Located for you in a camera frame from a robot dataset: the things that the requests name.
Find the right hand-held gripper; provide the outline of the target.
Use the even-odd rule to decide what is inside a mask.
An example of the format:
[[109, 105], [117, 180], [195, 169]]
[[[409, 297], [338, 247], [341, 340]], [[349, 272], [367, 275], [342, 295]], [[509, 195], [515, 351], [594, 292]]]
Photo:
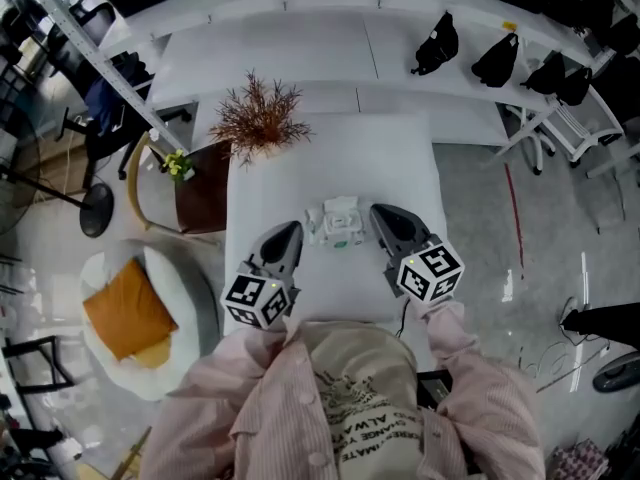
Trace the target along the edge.
[[395, 297], [438, 303], [451, 296], [465, 265], [451, 244], [403, 208], [376, 203], [369, 211], [378, 245], [388, 261], [384, 277]]

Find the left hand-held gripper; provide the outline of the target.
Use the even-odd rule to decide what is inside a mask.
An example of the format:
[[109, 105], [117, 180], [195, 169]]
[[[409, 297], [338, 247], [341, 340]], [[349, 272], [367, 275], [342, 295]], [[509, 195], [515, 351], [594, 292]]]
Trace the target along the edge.
[[233, 321], [259, 330], [284, 328], [299, 294], [294, 272], [303, 242], [303, 226], [296, 220], [276, 225], [256, 239], [221, 295]]

